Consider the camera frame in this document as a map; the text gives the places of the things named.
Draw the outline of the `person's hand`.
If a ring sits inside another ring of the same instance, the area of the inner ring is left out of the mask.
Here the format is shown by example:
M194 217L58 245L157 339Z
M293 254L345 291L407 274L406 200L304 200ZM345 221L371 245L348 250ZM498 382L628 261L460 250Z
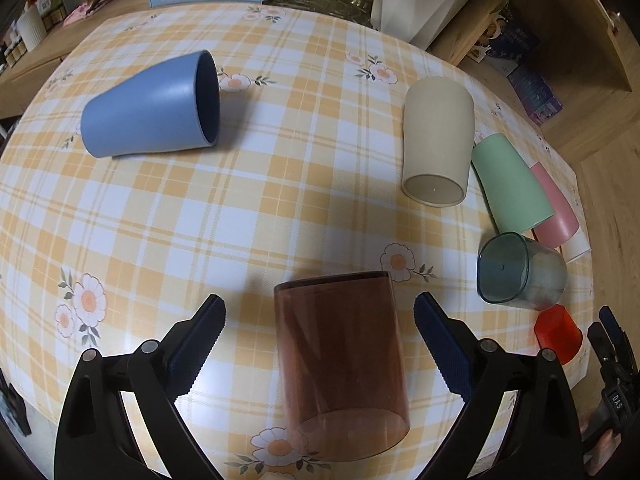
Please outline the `person's hand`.
M594 425L594 420L599 419L597 410L585 413L580 420L580 433L584 440L587 434L591 434L590 427ZM595 476L613 456L616 448L620 445L620 435L616 434L610 427L605 428L605 432L600 435L598 442L588 452L589 457L585 461L585 470L590 477Z

